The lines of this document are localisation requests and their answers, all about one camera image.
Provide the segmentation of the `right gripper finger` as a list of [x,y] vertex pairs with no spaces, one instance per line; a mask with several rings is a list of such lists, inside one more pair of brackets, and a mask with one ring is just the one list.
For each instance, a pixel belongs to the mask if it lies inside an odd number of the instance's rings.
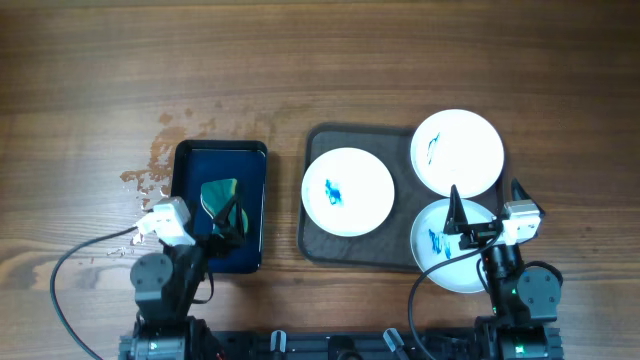
[[539,210],[540,215],[545,215],[544,209],[524,190],[516,178],[511,180],[511,198],[513,201],[531,201]]
[[463,234],[468,232],[468,220],[456,185],[451,186],[449,208],[443,228],[444,234]]

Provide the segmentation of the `green sponge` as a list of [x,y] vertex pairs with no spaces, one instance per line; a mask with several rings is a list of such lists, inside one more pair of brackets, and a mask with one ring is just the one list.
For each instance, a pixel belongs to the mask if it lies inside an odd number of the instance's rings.
[[230,178],[201,186],[201,206],[212,219],[214,234],[244,238],[248,231],[248,216],[242,207],[238,185],[237,179]]

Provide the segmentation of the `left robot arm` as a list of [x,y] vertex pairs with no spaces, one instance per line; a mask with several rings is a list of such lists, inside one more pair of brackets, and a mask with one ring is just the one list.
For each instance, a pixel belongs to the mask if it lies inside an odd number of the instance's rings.
[[199,302],[199,284],[213,278],[208,261],[245,242],[239,196],[230,196],[215,213],[211,234],[189,233],[191,212],[180,197],[161,200],[136,227],[141,235],[156,234],[164,250],[142,256],[131,268],[138,312],[132,334],[120,338],[119,357],[224,359],[221,342],[189,309]]

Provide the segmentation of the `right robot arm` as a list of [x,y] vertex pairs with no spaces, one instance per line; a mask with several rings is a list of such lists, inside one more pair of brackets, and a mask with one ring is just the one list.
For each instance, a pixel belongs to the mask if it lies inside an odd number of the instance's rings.
[[447,235],[459,235],[459,248],[481,256],[494,314],[474,325],[474,355],[478,359],[562,359],[557,320],[563,276],[543,261],[523,261],[519,245],[535,238],[545,211],[517,180],[512,200],[501,214],[485,223],[468,222],[456,187],[451,188],[444,225]]

